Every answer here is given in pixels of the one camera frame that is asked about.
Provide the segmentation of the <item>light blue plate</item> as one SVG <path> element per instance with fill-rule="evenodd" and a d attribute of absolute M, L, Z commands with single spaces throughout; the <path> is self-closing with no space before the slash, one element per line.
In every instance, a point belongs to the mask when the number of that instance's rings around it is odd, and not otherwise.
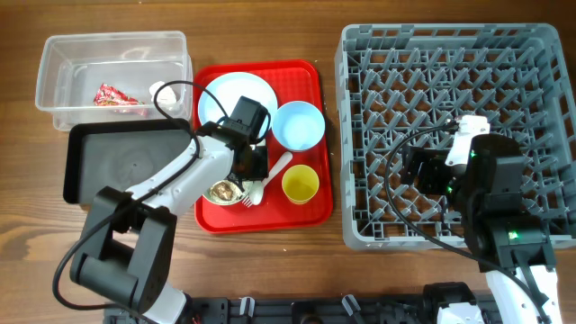
<path fill-rule="evenodd" d="M 206 86 L 206 89 L 211 95 L 203 92 L 197 105 L 201 125 L 230 117 L 241 96 L 261 103 L 271 118 L 278 109 L 278 100 L 273 88 L 263 78 L 247 72 L 232 72 L 218 76 Z M 259 135 L 263 137 L 262 140 L 267 136 L 270 123 L 265 122 L 260 129 Z"/>

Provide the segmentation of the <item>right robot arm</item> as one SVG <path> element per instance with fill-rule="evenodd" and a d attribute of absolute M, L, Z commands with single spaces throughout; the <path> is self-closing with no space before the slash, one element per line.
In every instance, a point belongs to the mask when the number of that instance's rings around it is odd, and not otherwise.
<path fill-rule="evenodd" d="M 476 261 L 505 323 L 559 323 L 550 230 L 523 207 L 524 156 L 499 134 L 471 138 L 461 165 L 446 150 L 401 145 L 400 179 L 443 195 L 461 216 L 466 255 Z"/>

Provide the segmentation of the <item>white tissue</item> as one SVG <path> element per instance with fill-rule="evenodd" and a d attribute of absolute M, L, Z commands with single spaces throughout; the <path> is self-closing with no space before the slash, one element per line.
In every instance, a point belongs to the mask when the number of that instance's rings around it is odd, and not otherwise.
<path fill-rule="evenodd" d="M 163 81 L 158 81 L 152 84 L 148 89 L 151 96 L 154 96 L 158 89 L 164 84 Z M 162 109 L 167 109 L 169 111 L 174 110 L 177 103 L 176 93 L 170 86 L 164 87 L 157 95 L 157 103 Z"/>

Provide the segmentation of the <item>green bowl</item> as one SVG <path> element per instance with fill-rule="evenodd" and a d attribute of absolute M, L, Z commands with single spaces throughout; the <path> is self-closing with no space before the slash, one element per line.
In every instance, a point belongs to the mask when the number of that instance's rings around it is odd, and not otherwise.
<path fill-rule="evenodd" d="M 203 193 L 203 197 L 210 203 L 219 206 L 231 206 L 241 202 L 249 193 L 252 182 L 246 181 L 238 186 L 229 180 L 221 180 Z"/>

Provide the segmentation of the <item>red snack wrapper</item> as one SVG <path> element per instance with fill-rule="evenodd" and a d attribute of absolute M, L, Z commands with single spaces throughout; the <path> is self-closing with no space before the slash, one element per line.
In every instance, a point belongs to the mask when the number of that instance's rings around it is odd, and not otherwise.
<path fill-rule="evenodd" d="M 146 109 L 136 108 L 136 105 L 143 105 L 143 102 L 105 83 L 98 88 L 93 103 L 95 106 L 122 106 L 122 109 L 114 110 L 115 113 L 148 115 Z"/>

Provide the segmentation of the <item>food scraps rice and peanuts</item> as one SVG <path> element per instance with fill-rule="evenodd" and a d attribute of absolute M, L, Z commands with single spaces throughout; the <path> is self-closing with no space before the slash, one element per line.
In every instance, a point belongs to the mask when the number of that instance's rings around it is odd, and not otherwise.
<path fill-rule="evenodd" d="M 243 195 L 244 193 L 236 184 L 222 180 L 210 187 L 205 196 L 213 203 L 228 205 L 236 203 Z"/>

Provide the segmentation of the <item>white plastic spoon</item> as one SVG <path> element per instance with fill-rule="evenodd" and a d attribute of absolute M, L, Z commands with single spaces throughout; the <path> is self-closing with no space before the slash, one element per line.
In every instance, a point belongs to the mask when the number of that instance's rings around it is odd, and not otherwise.
<path fill-rule="evenodd" d="M 252 184 L 251 190 L 248 194 L 247 207 L 259 205 L 262 202 L 265 187 L 288 165 L 292 159 L 293 154 L 291 152 L 284 152 L 270 170 L 268 177 L 263 181 L 256 181 Z"/>

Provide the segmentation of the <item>yellow cup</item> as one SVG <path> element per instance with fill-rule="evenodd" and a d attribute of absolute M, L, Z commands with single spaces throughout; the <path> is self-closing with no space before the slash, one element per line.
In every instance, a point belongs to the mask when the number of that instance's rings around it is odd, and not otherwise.
<path fill-rule="evenodd" d="M 291 203 L 302 205 L 310 201 L 318 192 L 320 179 L 310 166 L 291 166 L 283 174 L 282 189 Z"/>

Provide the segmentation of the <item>white plastic fork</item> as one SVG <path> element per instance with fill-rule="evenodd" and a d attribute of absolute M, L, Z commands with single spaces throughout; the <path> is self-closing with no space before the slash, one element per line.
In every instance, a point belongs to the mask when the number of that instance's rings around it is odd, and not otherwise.
<path fill-rule="evenodd" d="M 241 201 L 246 207 L 251 207 L 253 205 L 259 205 L 262 202 L 264 196 L 264 183 L 262 181 L 255 181 L 247 196 Z"/>

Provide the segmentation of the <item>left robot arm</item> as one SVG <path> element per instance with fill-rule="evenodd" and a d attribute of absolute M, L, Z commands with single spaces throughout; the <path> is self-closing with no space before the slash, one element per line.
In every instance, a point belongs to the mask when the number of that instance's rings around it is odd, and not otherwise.
<path fill-rule="evenodd" d="M 147 322 L 194 322 L 191 297 L 167 280 L 177 220 L 224 179 L 267 176 L 266 151 L 256 144 L 269 120 L 261 103 L 242 96 L 230 116 L 191 130 L 189 145 L 149 179 L 126 191 L 104 187 L 61 261 L 70 280 Z"/>

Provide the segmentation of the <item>light blue bowl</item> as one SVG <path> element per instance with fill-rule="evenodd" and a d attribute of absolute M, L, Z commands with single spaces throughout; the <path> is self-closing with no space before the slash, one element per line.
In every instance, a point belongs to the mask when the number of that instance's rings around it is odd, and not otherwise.
<path fill-rule="evenodd" d="M 320 143 L 326 123 L 321 110 L 312 103 L 292 101 L 274 114 L 272 132 L 275 139 L 290 151 L 306 151 Z"/>

